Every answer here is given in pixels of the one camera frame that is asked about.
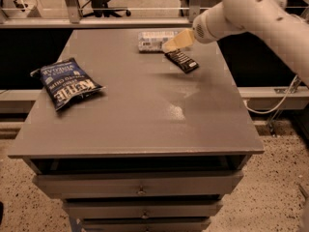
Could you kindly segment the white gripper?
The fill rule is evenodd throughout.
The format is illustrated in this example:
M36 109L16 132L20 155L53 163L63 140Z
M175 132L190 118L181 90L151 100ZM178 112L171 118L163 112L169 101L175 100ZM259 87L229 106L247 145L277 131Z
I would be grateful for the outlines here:
M231 35L244 33L232 24L224 15L223 3L205 10L195 17L192 29L184 29L173 39L162 45L164 53L185 48L194 44L195 39L201 44L219 41Z

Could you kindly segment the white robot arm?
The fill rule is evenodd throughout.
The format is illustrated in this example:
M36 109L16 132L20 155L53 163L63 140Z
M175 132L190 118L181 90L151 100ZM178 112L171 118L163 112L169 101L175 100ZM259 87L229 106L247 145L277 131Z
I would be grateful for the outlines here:
M280 0L221 0L197 15L185 29L162 45L164 52L209 44L249 32L261 39L300 80L309 85L309 25L288 14Z

